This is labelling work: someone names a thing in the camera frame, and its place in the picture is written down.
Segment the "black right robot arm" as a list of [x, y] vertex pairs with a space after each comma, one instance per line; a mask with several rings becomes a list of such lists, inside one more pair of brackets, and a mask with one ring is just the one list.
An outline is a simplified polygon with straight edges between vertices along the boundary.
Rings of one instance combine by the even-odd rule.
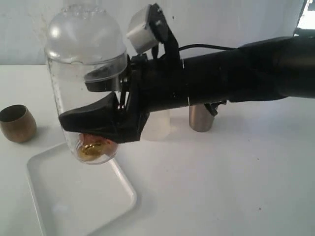
[[133, 57], [125, 111], [99, 109], [83, 133], [117, 143], [139, 140], [152, 112], [204, 103], [272, 101], [315, 96], [315, 39], [280, 37], [231, 51], [186, 58]]

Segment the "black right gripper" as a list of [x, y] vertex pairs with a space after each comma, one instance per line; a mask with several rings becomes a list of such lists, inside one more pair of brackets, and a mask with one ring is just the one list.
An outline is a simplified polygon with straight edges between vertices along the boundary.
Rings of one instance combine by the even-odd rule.
[[[148, 59], [133, 56], [128, 61], [129, 85], [126, 113], [119, 121], [118, 99], [114, 92], [90, 105], [59, 115], [65, 131], [102, 136], [119, 144], [136, 142], [151, 112], [188, 105], [188, 85], [183, 60], [179, 57]], [[121, 91], [123, 72], [97, 68], [84, 76], [88, 91]]]

